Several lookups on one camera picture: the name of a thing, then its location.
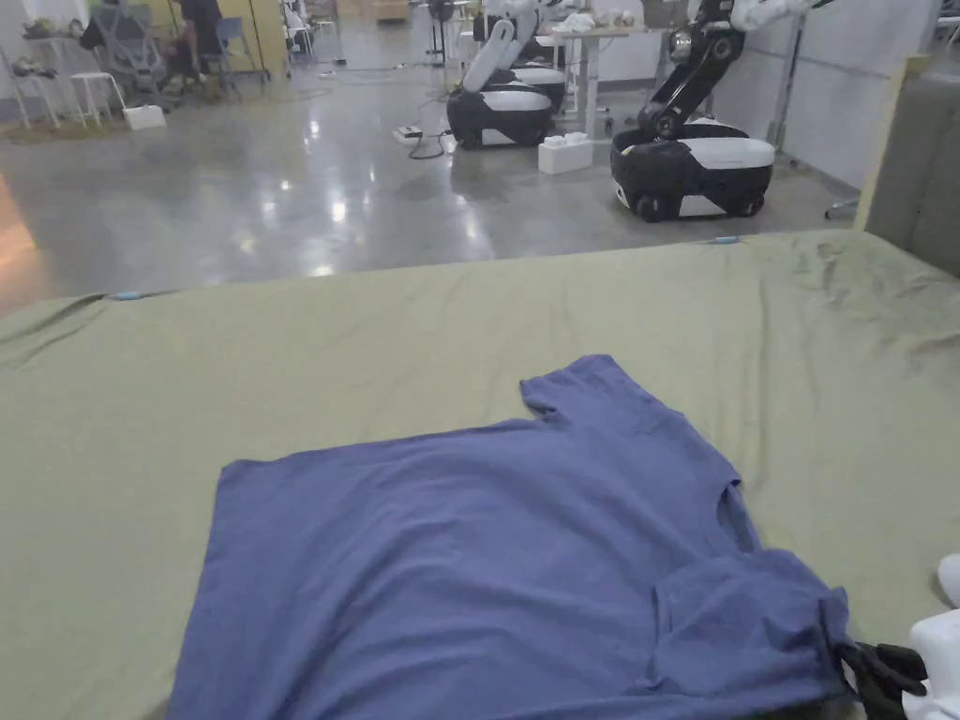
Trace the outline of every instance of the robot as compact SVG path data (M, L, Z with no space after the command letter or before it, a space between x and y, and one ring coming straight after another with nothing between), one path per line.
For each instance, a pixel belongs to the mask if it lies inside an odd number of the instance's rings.
M938 574L960 607L960 554L946 556ZM960 718L960 610L916 623L909 647L848 640L832 650L868 720Z
M558 5L568 5L574 3L575 0L555 0L554 2L549 3L550 8L555 8ZM484 43L487 41L487 37L490 34L490 31L493 29L493 25L500 19L502 15L499 13L500 4L496 0L491 0L490 2L485 3L487 8L486 13L478 14L473 18L473 39L476 42ZM520 50L520 55L514 63L514 68L523 66L527 63L535 63L540 66L553 67L554 60L554 49L555 42L552 36L542 36L534 35L533 39L527 42L523 46L523 49ZM560 43L560 46L556 48L556 57L558 60L558 65L560 67L565 67L566 65L566 52L563 46L563 43Z
M670 37L676 69L614 137L617 199L648 223L689 215L752 217L764 204L776 149L712 120L688 122L743 53L746 34L833 0L703 0Z
M545 9L557 2L510 3L463 81L450 93L446 116L454 138L465 149L534 146L546 137L565 95L564 73L548 67L510 67L537 31Z

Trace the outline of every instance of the desk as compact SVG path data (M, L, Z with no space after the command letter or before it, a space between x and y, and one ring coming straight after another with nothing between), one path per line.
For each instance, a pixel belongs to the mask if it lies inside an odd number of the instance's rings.
M573 33L558 30L556 26L548 29L548 34L566 44L570 40L580 40L580 63L577 79L577 122L584 126L584 132L590 140L596 139L596 123L593 118L597 111L597 86L600 79L600 40L608 39L613 42L618 37L627 37L640 33L660 33L660 59L657 62L657 74L654 87L660 87L664 80L666 64L669 61L670 30L663 28L647 28L642 25L633 27L606 27L594 28L588 33ZM554 46L554 63L558 56L557 46ZM570 67L570 55L567 55L567 67Z

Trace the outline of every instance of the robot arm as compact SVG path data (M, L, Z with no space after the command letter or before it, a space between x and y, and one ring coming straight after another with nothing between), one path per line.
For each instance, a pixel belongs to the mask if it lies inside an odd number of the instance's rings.
M684 123L743 52L747 32L833 0L703 0L688 29L675 31L670 54L676 69L654 93L637 122L650 140L675 139Z
M498 20L490 38L477 57L470 63L462 85L467 92L479 92L496 72L500 59L508 53L514 40L514 24L507 19Z
M547 16L547 10L559 5L561 0L507 0L503 16L516 23L514 41L497 64L501 70L509 70L527 43L537 34L537 28Z

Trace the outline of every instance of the blue chair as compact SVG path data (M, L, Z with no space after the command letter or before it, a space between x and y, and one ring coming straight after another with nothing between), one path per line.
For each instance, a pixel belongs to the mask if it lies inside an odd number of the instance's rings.
M250 61L251 67L254 68L253 72L260 76L260 84L264 85L267 82L267 72L266 70L257 70L256 63L253 61L253 53L250 50L250 44L247 42L247 37L243 32L243 18L242 17L224 17L217 23L217 39L220 40L220 44L224 46L224 52L220 55L204 55L203 59L206 60L209 64L216 64L219 67L220 77L223 82L226 82L233 88L233 91L237 94L237 97L243 101L243 96L240 94L240 90L237 88L236 74L233 72L233 66L230 64L230 43L234 40L239 40L243 43L244 55L247 57L247 60Z

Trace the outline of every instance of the wall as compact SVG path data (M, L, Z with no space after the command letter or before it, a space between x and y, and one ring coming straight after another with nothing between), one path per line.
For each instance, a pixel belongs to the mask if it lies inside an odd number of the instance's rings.
M149 5L154 14L155 25L173 25L174 11L171 10L171 3L168 0L131 0L131 5ZM177 22L180 22L180 11L176 12Z
M784 18L751 33L743 57L716 88L714 113L753 137L772 139L796 51L782 148L859 188L887 81L907 57L925 50L939 6L940 0L837 0L805 20Z
M150 0L150 5L167 5L166 15L170 15L167 0ZM263 64L275 76L283 76L284 63L286 62L286 33L283 27L283 19L280 16L280 5L278 0L219 0L220 12L224 17L242 17L244 24L244 34L247 36L247 42L253 54L254 65L261 66L260 52L263 52ZM175 20L179 27L182 26L180 18L180 8L174 3ZM257 44L257 35L259 35L259 45ZM231 59L234 70L250 70L250 66L245 60Z
M593 10L629 10L643 16L639 0L593 0ZM600 41L600 80L650 80L657 74L660 33L644 33Z
M805 24L783 149L860 188L890 77L926 49L941 0L837 0Z
M0 0L0 47L13 62L27 52L27 46L21 38L23 23L27 22L27 13L19 0ZM13 97L13 85L7 73L0 70L0 98Z
M368 15L369 4L370 0L337 0L337 13L347 17Z
M927 59L910 63L891 82L889 132L864 188L856 226L942 270L960 276L960 78L916 74Z
M61 24L75 19L86 23L89 19L85 0L7 0L10 3L21 1L30 17L48 17Z

